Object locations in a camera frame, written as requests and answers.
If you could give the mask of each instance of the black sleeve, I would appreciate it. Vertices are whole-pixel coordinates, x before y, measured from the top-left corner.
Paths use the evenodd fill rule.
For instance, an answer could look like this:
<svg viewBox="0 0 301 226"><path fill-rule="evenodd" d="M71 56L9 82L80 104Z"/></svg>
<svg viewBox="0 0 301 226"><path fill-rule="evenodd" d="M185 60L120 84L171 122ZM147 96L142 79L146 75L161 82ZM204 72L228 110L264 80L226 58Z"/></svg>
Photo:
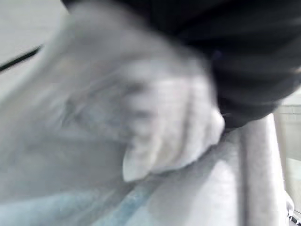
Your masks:
<svg viewBox="0 0 301 226"><path fill-rule="evenodd" d="M61 0L61 2L68 8L70 7L71 5L77 3L77 2L80 2L80 1L83 1L83 0Z"/></svg>
<svg viewBox="0 0 301 226"><path fill-rule="evenodd" d="M273 112L301 81L301 1L248 2L223 4L178 32L212 60L227 129Z"/></svg>

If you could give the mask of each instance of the person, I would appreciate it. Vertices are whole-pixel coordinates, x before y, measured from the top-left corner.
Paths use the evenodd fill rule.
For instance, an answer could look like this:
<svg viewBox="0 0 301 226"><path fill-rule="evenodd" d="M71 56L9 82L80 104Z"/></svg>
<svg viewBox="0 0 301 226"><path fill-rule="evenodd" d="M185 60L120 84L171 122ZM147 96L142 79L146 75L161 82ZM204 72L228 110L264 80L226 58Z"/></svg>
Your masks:
<svg viewBox="0 0 301 226"><path fill-rule="evenodd" d="M62 2L69 8L79 1ZM158 32L205 53L228 131L270 114L300 85L299 1L116 2Z"/></svg>

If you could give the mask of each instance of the hand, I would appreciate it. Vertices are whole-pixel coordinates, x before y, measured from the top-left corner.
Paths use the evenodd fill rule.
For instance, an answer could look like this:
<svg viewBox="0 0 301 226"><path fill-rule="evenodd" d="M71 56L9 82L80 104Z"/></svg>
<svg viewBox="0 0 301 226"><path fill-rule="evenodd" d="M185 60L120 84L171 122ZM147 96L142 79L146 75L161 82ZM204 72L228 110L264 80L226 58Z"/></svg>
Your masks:
<svg viewBox="0 0 301 226"><path fill-rule="evenodd" d="M59 70L73 80L73 115L100 139L127 143L125 181L194 162L224 127L205 61L145 27L118 7L83 3L53 41L64 55ZM93 123L84 117L91 100Z"/></svg>

